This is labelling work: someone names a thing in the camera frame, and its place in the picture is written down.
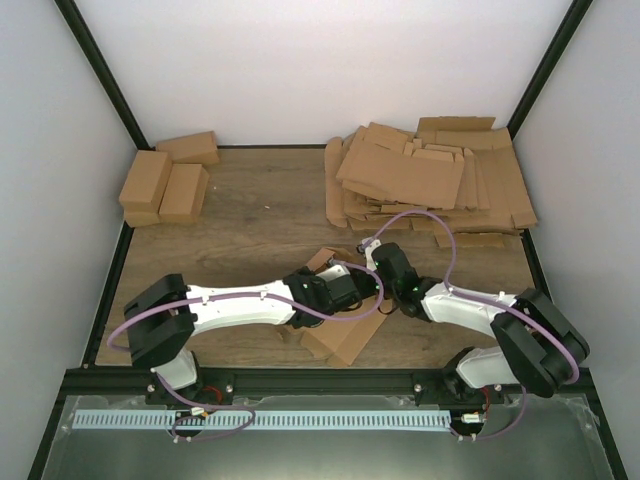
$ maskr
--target gray floor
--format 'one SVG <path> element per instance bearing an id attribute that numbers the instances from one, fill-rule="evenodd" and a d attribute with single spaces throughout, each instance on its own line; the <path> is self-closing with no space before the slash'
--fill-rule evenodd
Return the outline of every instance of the gray floor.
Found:
<path id="1" fill-rule="evenodd" d="M 530 397 L 528 403 L 516 429 L 475 444 L 458 443 L 448 433 L 335 431 L 244 432 L 211 443 L 174 445 L 164 431 L 69 430 L 69 405 L 43 478 L 612 478 L 581 398 Z M 516 412 L 516 406 L 492 407 L 486 428 L 501 428 Z"/>

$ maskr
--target white panel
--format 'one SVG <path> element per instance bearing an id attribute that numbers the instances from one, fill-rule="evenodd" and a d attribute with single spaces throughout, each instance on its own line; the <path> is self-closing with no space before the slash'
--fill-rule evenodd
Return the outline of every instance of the white panel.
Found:
<path id="1" fill-rule="evenodd" d="M 640 4 L 594 2 L 516 138 L 533 231 L 629 478 L 640 478 Z"/>
<path id="2" fill-rule="evenodd" d="M 78 0 L 150 142 L 320 143 L 376 120 L 504 126 L 569 0 Z"/>
<path id="3" fill-rule="evenodd" d="M 79 366 L 133 145 L 54 2 L 0 2 L 0 465 L 23 479 Z"/>

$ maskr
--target wooden surface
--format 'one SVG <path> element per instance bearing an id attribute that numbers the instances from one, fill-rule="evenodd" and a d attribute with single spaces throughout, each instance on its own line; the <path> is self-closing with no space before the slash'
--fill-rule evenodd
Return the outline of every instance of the wooden surface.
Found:
<path id="1" fill-rule="evenodd" d="M 202 286 L 262 284 L 304 265 L 322 246 L 353 249 L 367 232 L 331 226 L 324 215 L 323 151 L 320 149 L 226 149 L 211 173 L 197 225 L 156 225 L 136 229 L 109 316 L 97 364 L 127 365 L 127 354 L 106 346 L 123 321 L 123 307 L 168 273 Z M 421 275 L 442 277 L 451 251 L 440 249 L 430 233 L 390 231 Z M 506 248 L 461 249 L 454 284 L 519 293 L 532 286 L 517 237 Z M 121 337 L 126 344 L 126 335 Z M 492 340 L 453 325 L 391 315 L 354 367 L 442 367 L 467 346 Z M 211 330 L 187 347 L 204 366 L 325 366 L 297 344 L 284 344 L 268 325 Z"/>

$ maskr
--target black metal frame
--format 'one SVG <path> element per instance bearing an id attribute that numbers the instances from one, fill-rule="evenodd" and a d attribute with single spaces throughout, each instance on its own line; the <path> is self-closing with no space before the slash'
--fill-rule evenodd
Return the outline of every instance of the black metal frame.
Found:
<path id="1" fill-rule="evenodd" d="M 551 75 L 571 37 L 586 14 L 592 0 L 574 0 L 569 7 L 560 27 L 551 41 L 535 74 L 533 75 L 522 99 L 520 100 L 507 128 L 513 137 L 518 133 L 527 114 L 533 107 L 538 95 Z M 87 60 L 94 69 L 98 80 L 109 96 L 131 139 L 140 150 L 150 150 L 133 112 L 122 94 L 109 69 L 91 31 L 85 23 L 74 0 L 55 0 L 62 16 L 69 25 Z M 251 145 L 227 148 L 324 148 L 324 145 Z M 51 444 L 62 414 L 67 396 L 73 395 L 145 395 L 150 381 L 149 372 L 133 367 L 100 367 L 95 359 L 100 347 L 102 335 L 116 288 L 133 236 L 133 229 L 123 224 L 116 251 L 109 269 L 105 288 L 100 299 L 91 336 L 83 357 L 83 367 L 68 370 L 62 381 L 60 392 L 47 424 L 45 433 L 36 454 L 30 480 L 41 478 Z M 536 288 L 550 295 L 540 261 L 536 254 L 529 231 L 522 234 L 522 242 Z M 212 369 L 203 368 L 203 375 L 215 378 L 232 378 L 234 392 L 238 395 L 292 395 L 292 394 L 378 394 L 378 395 L 414 395 L 417 381 L 428 383 L 430 379 L 440 378 L 441 370 L 322 370 L 322 369 Z M 598 393 L 588 369 L 582 369 L 577 384 L 562 388 L 562 393 L 584 394 L 591 410 L 599 417 L 598 433 L 606 449 L 607 458 L 616 479 L 627 479 L 622 461 L 602 410 Z M 429 392 L 423 393 L 419 401 L 437 403 L 437 398 Z"/>

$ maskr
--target purple cable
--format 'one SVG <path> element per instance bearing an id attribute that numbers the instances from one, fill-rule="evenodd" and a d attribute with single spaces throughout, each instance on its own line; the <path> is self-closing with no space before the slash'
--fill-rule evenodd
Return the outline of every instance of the purple cable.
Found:
<path id="1" fill-rule="evenodd" d="M 173 398 L 175 398 L 176 400 L 178 400 L 181 403 L 184 403 L 185 405 L 189 405 L 190 407 L 200 407 L 200 408 L 203 408 L 205 411 L 213 412 L 214 414 L 215 414 L 216 411 L 220 411 L 220 410 L 245 411 L 245 412 L 248 412 L 248 413 L 251 414 L 251 417 L 246 422 L 244 422 L 242 425 L 240 425 L 239 427 L 236 427 L 236 428 L 234 428 L 232 430 L 227 430 L 225 432 L 218 433 L 217 435 L 210 435 L 210 436 L 206 436 L 206 437 L 194 437 L 191 440 L 192 442 L 204 442 L 204 441 L 209 441 L 209 440 L 215 440 L 217 438 L 228 437 L 230 435 L 233 435 L 235 433 L 238 433 L 238 432 L 244 430 L 245 428 L 247 428 L 249 425 L 251 425 L 256 420 L 256 411 L 253 408 L 243 407 L 243 406 L 240 406 L 240 405 L 210 405 L 208 403 L 194 402 L 192 400 L 189 400 L 188 398 L 183 397 L 178 392 L 176 392 L 173 388 L 171 388 L 171 385 L 169 385 L 169 383 L 164 378 L 162 378 L 162 376 L 160 376 L 159 373 L 156 372 L 156 375 L 158 376 L 158 380 L 160 381 L 160 383 L 162 384 L 164 389 Z M 171 434 L 173 435 L 173 438 L 178 438 L 178 439 L 185 438 L 185 437 L 181 437 L 180 435 L 178 435 L 178 433 L 176 432 L 176 429 L 178 428 L 178 426 L 182 422 L 186 422 L 187 420 L 189 420 L 191 418 L 199 418 L 199 417 L 196 417 L 194 415 L 189 415 L 187 417 L 183 417 L 183 418 L 180 418 L 180 419 L 176 420 L 176 422 L 173 424 L 173 427 L 171 428 Z"/>
<path id="2" fill-rule="evenodd" d="M 352 268 L 355 270 L 361 270 L 365 273 L 368 273 L 369 275 L 371 275 L 373 277 L 373 279 L 376 281 L 376 283 L 378 284 L 378 297 L 376 298 L 376 302 L 374 303 L 373 307 L 371 307 L 371 309 L 367 310 L 364 313 L 360 313 L 358 315 L 353 315 L 350 317 L 332 317 L 331 315 L 326 315 L 324 313 L 320 313 L 317 312 L 305 305 L 302 305 L 301 303 L 298 303 L 294 300 L 291 300 L 287 297 L 282 297 L 280 295 L 275 295 L 273 293 L 267 293 L 266 295 L 263 294 L 262 292 L 236 292 L 236 293 L 222 293 L 220 295 L 213 295 L 211 297 L 209 297 L 209 301 L 211 302 L 215 302 L 215 301 L 219 301 L 219 300 L 230 300 L 230 299 L 234 299 L 234 298 L 257 298 L 257 297 L 265 297 L 265 298 L 270 298 L 272 300 L 277 300 L 279 302 L 283 302 L 286 303 L 288 305 L 291 305 L 292 307 L 294 307 L 296 310 L 301 310 L 303 312 L 308 313 L 309 315 L 313 315 L 314 317 L 318 317 L 321 318 L 323 320 L 330 320 L 330 321 L 334 321 L 334 322 L 349 322 L 352 320 L 360 320 L 362 318 L 365 318 L 369 315 L 371 315 L 373 312 L 375 312 L 378 307 L 382 304 L 382 301 L 384 300 L 384 286 L 382 285 L 382 280 L 380 279 L 380 277 L 378 276 L 378 274 L 372 270 L 369 270 L 367 267 L 363 267 L 362 265 L 356 265 L 355 263 L 349 263 L 349 262 L 336 262 L 339 265 L 343 265 L 347 268 Z M 129 320 L 127 320 L 126 322 L 124 322 L 122 325 L 120 325 L 118 328 L 116 328 L 113 333 L 111 335 L 109 335 L 109 338 L 107 339 L 107 345 L 111 348 L 113 348 L 114 350 L 118 350 L 121 352 L 128 352 L 129 349 L 127 347 L 121 347 L 119 345 L 115 345 L 113 342 L 115 341 L 116 338 L 118 338 L 118 336 L 120 336 L 124 331 L 126 331 L 128 328 L 130 328 L 131 326 L 135 325 L 136 323 L 144 320 L 145 318 L 148 318 L 152 315 L 155 315 L 157 313 L 161 313 L 161 312 L 165 312 L 167 310 L 170 310 L 172 308 L 179 308 L 179 307 L 184 307 L 186 305 L 191 305 L 192 303 L 202 303 L 203 298 L 202 297 L 196 297 L 196 298 L 190 298 L 187 300 L 178 300 L 175 302 L 171 302 L 171 303 L 165 303 L 164 305 L 159 305 L 157 307 L 153 307 L 150 308 L 149 310 L 145 310 L 142 313 L 139 313 L 138 315 L 130 318 Z"/>
<path id="3" fill-rule="evenodd" d="M 578 369 L 578 363 L 575 361 L 575 359 L 573 358 L 573 356 L 571 355 L 569 350 L 567 350 L 566 347 L 564 345 L 562 345 L 562 343 L 560 343 L 560 341 L 558 341 L 558 339 L 556 339 L 553 335 L 551 335 L 551 333 L 549 333 L 549 331 L 547 329 L 545 329 L 542 325 L 540 325 L 538 322 L 536 322 L 535 320 L 533 320 L 529 316 L 525 315 L 521 311 L 516 310 L 515 308 L 513 308 L 513 307 L 511 307 L 509 305 L 505 305 L 504 303 L 500 303 L 500 302 L 489 300 L 489 299 L 486 299 L 486 298 L 483 298 L 483 297 L 479 297 L 477 295 L 472 295 L 472 294 L 460 292 L 456 288 L 454 288 L 453 285 L 451 285 L 451 283 L 449 283 L 449 277 L 451 276 L 451 272 L 453 271 L 453 267 L 456 264 L 457 255 L 458 255 L 457 254 L 457 248 L 456 248 L 456 240 L 453 237 L 453 233 L 451 232 L 451 229 L 449 229 L 449 226 L 440 217 L 438 217 L 437 215 L 434 215 L 433 213 L 428 212 L 426 210 L 419 210 L 419 209 L 407 210 L 406 212 L 399 213 L 395 217 L 391 218 L 387 223 L 385 223 L 380 228 L 380 230 L 378 230 L 375 233 L 375 235 L 373 237 L 371 237 L 367 242 L 365 242 L 362 245 L 362 248 L 368 247 L 393 222 L 395 222 L 399 218 L 405 217 L 407 215 L 413 215 L 413 214 L 425 215 L 425 216 L 427 216 L 429 218 L 432 218 L 433 220 L 438 222 L 442 226 L 442 228 L 445 229 L 445 231 L 447 232 L 447 235 L 449 236 L 449 240 L 451 241 L 451 263 L 449 263 L 449 268 L 447 268 L 447 271 L 444 274 L 444 279 L 443 279 L 444 286 L 447 287 L 447 290 L 449 290 L 453 295 L 455 295 L 457 297 L 464 298 L 466 300 L 472 300 L 474 302 L 483 303 L 485 305 L 489 305 L 491 307 L 496 307 L 496 308 L 499 308 L 501 310 L 504 310 L 505 312 L 509 312 L 511 315 L 517 317 L 519 320 L 521 320 L 525 324 L 529 325 L 531 328 L 534 328 L 540 335 L 542 335 L 544 338 L 546 338 L 549 341 L 549 343 L 551 343 L 551 345 L 553 345 L 562 354 L 562 356 L 564 358 L 566 358 L 567 362 L 569 362 L 569 365 L 571 366 L 572 375 L 571 375 L 571 378 L 569 380 L 567 380 L 567 383 L 575 383 L 575 382 L 577 382 L 578 378 L 580 378 L 580 370 Z"/>
<path id="4" fill-rule="evenodd" d="M 463 440 L 469 440 L 469 441 L 480 441 L 480 440 L 491 440 L 492 438 L 496 438 L 499 437 L 501 435 L 504 435 L 505 433 L 509 432 L 510 430 L 513 430 L 516 425 L 518 425 L 518 423 L 520 423 L 520 420 L 522 420 L 522 417 L 524 417 L 524 412 L 527 408 L 527 390 L 520 385 L 520 387 L 522 388 L 522 404 L 520 405 L 520 411 L 518 412 L 518 416 L 513 420 L 513 422 L 511 422 L 509 425 L 507 425 L 506 427 L 504 427 L 502 430 L 499 430 L 495 433 L 491 433 L 489 435 L 483 435 L 483 436 L 479 436 L 476 437 L 475 440 L 473 439 L 473 437 L 469 437 L 469 436 L 464 436 L 464 435 L 460 435 L 458 432 L 456 432 L 453 427 L 449 427 L 449 431 L 455 435 L 458 438 L 462 438 Z"/>

